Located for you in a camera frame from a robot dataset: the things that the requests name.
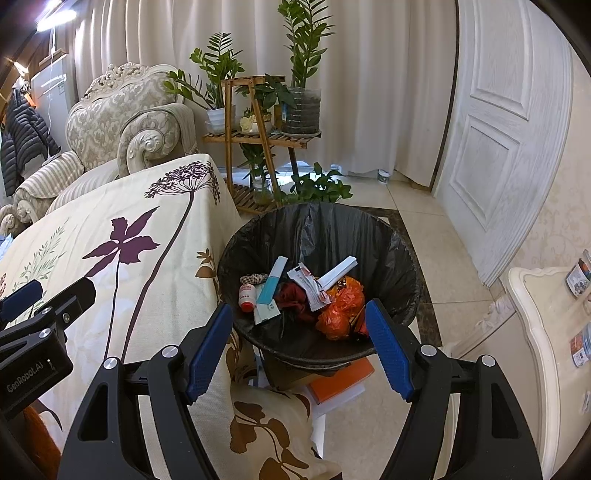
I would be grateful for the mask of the orange plastic bag ball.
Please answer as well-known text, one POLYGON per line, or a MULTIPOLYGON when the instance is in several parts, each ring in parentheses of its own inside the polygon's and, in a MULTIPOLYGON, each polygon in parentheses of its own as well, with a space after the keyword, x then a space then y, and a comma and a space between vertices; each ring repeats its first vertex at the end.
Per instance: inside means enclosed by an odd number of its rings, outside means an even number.
POLYGON ((342 277, 329 289, 331 304, 322 310, 315 327, 331 341, 356 333, 367 335, 366 299, 363 285, 351 276, 342 277))

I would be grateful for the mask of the small white yogurt bottle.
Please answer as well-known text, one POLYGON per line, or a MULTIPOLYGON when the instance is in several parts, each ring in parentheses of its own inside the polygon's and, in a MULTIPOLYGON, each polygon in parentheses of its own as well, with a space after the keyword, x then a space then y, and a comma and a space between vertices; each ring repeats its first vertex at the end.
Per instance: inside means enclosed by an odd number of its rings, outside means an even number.
POLYGON ((238 291, 238 306, 242 312, 249 313, 256 308, 256 286, 243 284, 238 291))

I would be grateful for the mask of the white teal paper box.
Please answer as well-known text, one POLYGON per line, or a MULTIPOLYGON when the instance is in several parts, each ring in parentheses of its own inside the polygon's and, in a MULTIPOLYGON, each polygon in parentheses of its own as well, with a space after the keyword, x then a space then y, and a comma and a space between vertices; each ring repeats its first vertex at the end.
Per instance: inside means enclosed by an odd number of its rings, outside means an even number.
POLYGON ((256 304, 269 305, 273 301, 274 292, 276 292, 277 284, 280 282, 283 269, 287 265, 287 257, 280 256, 276 258, 270 274, 267 276, 266 282, 263 284, 263 289, 257 297, 256 304))

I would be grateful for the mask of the checkered twine bundle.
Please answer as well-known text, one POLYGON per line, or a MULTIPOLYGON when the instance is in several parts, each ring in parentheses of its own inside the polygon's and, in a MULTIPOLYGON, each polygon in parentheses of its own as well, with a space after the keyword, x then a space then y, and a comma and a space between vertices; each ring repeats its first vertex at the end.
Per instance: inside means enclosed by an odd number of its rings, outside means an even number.
POLYGON ((242 283, 242 285, 256 286, 266 282, 267 278, 269 278, 267 274, 250 274, 242 276, 239 281, 242 283))

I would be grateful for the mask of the white red snack packet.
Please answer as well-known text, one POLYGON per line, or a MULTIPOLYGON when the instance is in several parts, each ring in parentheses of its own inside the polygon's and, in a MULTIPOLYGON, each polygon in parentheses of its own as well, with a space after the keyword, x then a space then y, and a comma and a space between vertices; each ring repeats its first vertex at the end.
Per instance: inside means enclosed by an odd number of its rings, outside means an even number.
POLYGON ((308 267, 303 263, 298 264, 293 269, 287 272, 287 277, 293 280, 297 286, 304 290, 307 296, 308 304, 310 304, 311 312, 322 310, 331 304, 329 294, 322 289, 321 284, 311 274, 308 267))

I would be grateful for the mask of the white green tube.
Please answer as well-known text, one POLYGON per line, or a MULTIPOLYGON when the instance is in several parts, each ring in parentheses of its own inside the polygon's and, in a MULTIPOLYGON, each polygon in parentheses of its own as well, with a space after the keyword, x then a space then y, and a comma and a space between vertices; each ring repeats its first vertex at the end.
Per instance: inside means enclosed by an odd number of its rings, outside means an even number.
POLYGON ((346 259, 343 259, 339 262, 338 265, 335 265, 334 268, 329 270, 325 275, 318 278, 318 284, 324 289, 328 291, 335 285, 336 282, 345 277, 349 271, 353 270, 356 265, 358 265, 358 260, 356 260, 355 256, 348 256, 346 259))

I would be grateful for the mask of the dark red scrunchie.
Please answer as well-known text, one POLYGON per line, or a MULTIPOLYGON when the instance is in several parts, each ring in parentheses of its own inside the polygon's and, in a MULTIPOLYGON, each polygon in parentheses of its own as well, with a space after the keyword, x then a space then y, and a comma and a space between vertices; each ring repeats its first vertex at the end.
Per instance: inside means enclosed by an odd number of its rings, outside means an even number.
POLYGON ((274 295, 280 311, 290 315, 291 318, 304 322, 314 322, 315 315, 311 313, 308 305, 308 297, 304 289, 294 282, 284 282, 279 292, 274 295))

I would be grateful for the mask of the orange book under bin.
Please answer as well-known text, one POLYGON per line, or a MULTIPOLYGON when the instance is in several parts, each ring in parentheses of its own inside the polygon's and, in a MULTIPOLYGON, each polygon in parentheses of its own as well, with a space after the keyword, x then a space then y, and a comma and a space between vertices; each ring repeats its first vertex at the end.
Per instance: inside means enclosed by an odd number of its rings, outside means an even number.
POLYGON ((356 360, 351 365, 336 371, 334 375, 322 377, 311 381, 308 390, 318 404, 334 399, 349 388, 362 384, 375 373, 372 363, 363 358, 356 360))

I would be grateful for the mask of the floral cream tablecloth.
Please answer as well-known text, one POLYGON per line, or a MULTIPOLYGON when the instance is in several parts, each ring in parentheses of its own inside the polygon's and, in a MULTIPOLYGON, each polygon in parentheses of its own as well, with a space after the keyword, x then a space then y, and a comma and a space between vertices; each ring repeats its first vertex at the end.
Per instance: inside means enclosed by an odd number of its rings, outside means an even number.
MULTIPOLYGON (((219 299, 217 262, 240 221, 217 167, 193 154, 112 181, 19 234, 1 290, 29 280, 53 295, 82 275, 97 298, 68 334, 72 374, 27 416, 26 445, 55 467, 99 363, 141 360, 202 326, 219 299)), ((252 348, 232 337, 190 418, 224 479, 338 479, 315 454, 311 404, 249 386, 252 348)))

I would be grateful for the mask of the cream side table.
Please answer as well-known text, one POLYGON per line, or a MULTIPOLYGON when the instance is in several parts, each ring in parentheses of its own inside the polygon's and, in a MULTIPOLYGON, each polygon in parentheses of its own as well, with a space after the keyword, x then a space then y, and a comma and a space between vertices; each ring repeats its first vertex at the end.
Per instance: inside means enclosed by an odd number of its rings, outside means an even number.
POLYGON ((542 475, 551 478, 590 425, 590 364, 577 367, 571 340, 590 316, 566 285, 565 267, 513 268, 506 290, 516 314, 509 359, 503 365, 538 451, 542 475))

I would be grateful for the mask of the low green floor plant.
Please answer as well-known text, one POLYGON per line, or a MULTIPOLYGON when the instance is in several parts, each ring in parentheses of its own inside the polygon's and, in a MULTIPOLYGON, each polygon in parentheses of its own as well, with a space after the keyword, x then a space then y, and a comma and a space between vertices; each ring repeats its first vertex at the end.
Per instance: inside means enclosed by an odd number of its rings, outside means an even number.
POLYGON ((315 162, 311 173, 291 175, 294 185, 287 193, 280 191, 280 205, 310 202, 337 203, 339 200, 352 198, 352 187, 342 182, 339 179, 340 176, 338 170, 324 171, 322 166, 315 162))

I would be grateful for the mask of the white air conditioner unit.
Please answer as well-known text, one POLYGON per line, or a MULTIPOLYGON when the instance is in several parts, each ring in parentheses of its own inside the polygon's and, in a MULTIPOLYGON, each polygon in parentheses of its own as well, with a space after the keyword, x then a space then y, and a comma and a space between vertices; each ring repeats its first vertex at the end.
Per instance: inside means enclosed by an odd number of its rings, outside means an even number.
POLYGON ((50 135, 62 151, 68 151, 66 122, 77 102, 72 58, 62 55, 51 61, 31 79, 36 110, 44 119, 50 135))

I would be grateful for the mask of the white curtain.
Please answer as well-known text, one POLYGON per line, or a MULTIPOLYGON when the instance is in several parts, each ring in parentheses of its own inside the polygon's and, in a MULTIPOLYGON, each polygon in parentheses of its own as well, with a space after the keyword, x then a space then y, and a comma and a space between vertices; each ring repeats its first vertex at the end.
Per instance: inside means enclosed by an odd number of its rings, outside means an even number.
MULTIPOLYGON (((273 1, 82 1, 58 39, 84 91, 109 65, 166 63, 192 76, 190 53, 228 32, 249 75, 290 73, 287 31, 273 1)), ((322 138, 308 159, 346 172, 434 178, 456 60, 453 1, 332 1, 332 35, 311 89, 322 138)))

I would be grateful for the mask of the plant in white pot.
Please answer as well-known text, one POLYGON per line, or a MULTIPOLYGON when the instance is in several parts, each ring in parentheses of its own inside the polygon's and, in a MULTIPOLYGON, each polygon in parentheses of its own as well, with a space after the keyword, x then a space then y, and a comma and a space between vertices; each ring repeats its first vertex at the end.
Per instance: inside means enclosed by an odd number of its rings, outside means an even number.
POLYGON ((245 72, 238 59, 241 53, 233 49, 231 33, 215 32, 204 49, 195 47, 189 57, 204 78, 197 76, 193 81, 190 73, 177 69, 169 71, 163 81, 167 93, 181 96, 206 111, 211 134, 222 134, 225 130, 223 82, 245 72))

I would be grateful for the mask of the tall plant in dark pot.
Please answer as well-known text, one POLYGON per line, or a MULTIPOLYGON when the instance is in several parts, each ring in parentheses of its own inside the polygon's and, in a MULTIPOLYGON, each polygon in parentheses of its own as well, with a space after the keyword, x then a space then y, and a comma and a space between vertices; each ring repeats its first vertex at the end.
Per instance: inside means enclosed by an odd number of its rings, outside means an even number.
POLYGON ((277 11, 287 30, 291 80, 287 91, 293 101, 283 107, 283 132, 311 136, 321 131, 321 98, 318 90, 308 88, 327 48, 322 40, 334 34, 327 1, 280 1, 277 11))

